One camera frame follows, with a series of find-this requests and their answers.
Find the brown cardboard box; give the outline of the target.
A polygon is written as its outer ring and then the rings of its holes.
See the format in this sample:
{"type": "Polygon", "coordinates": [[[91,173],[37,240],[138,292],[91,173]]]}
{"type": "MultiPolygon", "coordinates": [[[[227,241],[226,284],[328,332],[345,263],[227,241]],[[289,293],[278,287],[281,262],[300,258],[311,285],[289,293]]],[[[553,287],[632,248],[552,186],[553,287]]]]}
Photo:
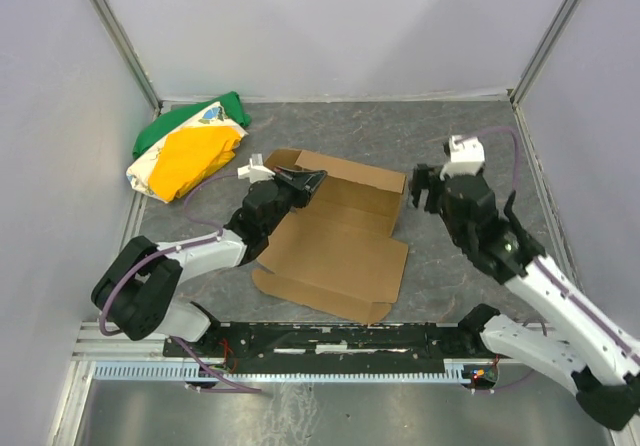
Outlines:
{"type": "Polygon", "coordinates": [[[271,234],[254,285],[352,322],[383,320],[398,299],[409,251],[392,236],[406,175],[299,149],[278,149],[265,164],[327,176],[310,203],[271,234]]]}

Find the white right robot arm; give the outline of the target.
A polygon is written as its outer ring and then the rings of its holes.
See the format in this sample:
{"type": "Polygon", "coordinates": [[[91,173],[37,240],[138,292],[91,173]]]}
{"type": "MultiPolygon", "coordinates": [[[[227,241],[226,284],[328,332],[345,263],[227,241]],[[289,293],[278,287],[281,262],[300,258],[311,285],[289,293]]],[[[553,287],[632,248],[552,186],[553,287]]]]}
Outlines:
{"type": "Polygon", "coordinates": [[[559,269],[513,211],[498,208],[481,172],[450,177],[417,165],[411,202],[438,215],[472,265],[518,296],[559,333],[536,334],[485,304],[458,324],[464,337],[515,359],[569,391],[601,426],[621,431],[639,413],[639,343],[599,310],[559,269]]]}

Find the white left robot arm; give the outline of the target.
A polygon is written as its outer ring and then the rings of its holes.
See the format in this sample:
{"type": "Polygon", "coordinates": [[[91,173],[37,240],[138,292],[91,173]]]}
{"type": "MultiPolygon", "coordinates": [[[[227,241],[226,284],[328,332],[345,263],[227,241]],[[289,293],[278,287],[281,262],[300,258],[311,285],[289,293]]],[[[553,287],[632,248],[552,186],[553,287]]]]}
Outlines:
{"type": "Polygon", "coordinates": [[[169,243],[145,236],[129,240],[91,293],[103,335],[123,334],[132,341],[153,333],[190,343],[202,339],[213,319],[201,307],[178,301],[178,286],[256,260],[289,212],[309,205],[327,172],[247,166],[237,177],[250,179],[248,191],[214,232],[169,243]]]}

